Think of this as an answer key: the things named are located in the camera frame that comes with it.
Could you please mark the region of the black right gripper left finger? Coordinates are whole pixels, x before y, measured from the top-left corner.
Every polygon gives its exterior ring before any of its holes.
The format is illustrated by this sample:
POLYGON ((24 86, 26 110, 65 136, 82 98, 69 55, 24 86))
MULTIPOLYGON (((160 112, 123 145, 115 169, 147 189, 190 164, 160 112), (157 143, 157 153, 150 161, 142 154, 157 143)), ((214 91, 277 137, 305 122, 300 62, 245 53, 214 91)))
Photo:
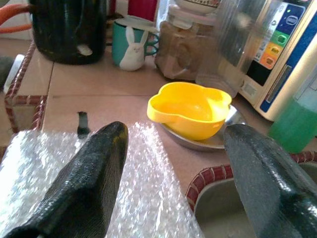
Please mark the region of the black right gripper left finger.
POLYGON ((114 121, 100 128, 60 170, 34 214, 5 237, 105 237, 127 149, 124 123, 114 121))

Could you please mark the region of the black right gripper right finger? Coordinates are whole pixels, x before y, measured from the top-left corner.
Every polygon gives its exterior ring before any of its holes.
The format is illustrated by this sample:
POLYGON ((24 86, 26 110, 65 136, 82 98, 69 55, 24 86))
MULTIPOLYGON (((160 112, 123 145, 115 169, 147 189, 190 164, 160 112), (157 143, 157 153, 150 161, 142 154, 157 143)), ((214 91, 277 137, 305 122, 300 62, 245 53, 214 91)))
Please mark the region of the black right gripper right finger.
POLYGON ((251 126, 224 131, 225 151, 246 215, 259 238, 315 238, 317 184, 272 138, 251 126))

